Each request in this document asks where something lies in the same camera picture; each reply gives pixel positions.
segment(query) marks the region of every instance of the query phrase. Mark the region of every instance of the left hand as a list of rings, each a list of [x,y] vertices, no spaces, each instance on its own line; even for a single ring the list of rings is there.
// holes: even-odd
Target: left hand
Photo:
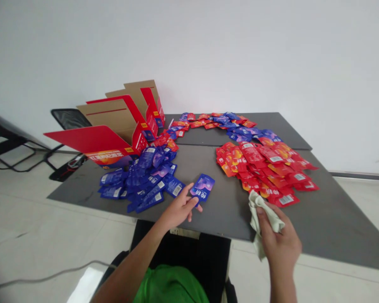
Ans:
[[[175,198],[169,207],[163,212],[159,220],[160,225],[165,228],[165,231],[177,227],[188,218],[188,222],[192,219],[192,209],[198,203],[198,197],[187,197],[188,191],[194,186],[193,183],[184,187],[180,195]],[[197,206],[198,211],[202,212],[201,205]]]

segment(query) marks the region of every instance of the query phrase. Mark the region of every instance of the forearm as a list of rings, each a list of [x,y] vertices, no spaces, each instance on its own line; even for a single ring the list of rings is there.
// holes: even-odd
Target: forearm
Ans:
[[[96,302],[132,302],[161,239],[167,230],[158,222],[101,286]]]
[[[297,303],[293,268],[270,268],[271,303]]]

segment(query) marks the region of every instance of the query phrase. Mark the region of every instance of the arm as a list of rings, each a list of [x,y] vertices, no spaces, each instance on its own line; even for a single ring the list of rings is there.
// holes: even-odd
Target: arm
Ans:
[[[285,223],[281,233],[275,233],[266,212],[258,207],[262,244],[270,264],[271,303],[296,303],[294,267],[302,252],[302,243],[289,218],[275,205],[266,203]]]
[[[147,235],[101,286],[91,300],[92,303],[132,302],[134,300],[150,261],[166,232],[180,225],[186,218],[191,222],[192,209],[198,203],[197,197],[192,199],[187,197],[193,185],[191,183],[183,188],[181,194],[164,211]]]

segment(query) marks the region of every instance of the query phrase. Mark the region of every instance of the green shirt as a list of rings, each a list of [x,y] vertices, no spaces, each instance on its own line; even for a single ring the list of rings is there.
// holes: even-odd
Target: green shirt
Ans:
[[[159,265],[147,269],[134,303],[209,302],[201,284],[186,268]]]

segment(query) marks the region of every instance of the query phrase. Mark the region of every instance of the baseboard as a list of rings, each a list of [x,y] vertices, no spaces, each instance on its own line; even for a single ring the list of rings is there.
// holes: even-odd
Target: baseboard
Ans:
[[[366,180],[379,180],[379,175],[372,174],[360,174],[360,173],[341,173],[341,172],[330,172],[333,177],[344,177],[344,178],[355,178],[355,179],[366,179]]]
[[[47,149],[36,149],[38,152],[48,152]],[[60,150],[57,150],[57,151],[54,151],[54,153],[60,153],[60,154],[80,154],[78,151],[74,152],[74,151],[60,151]]]

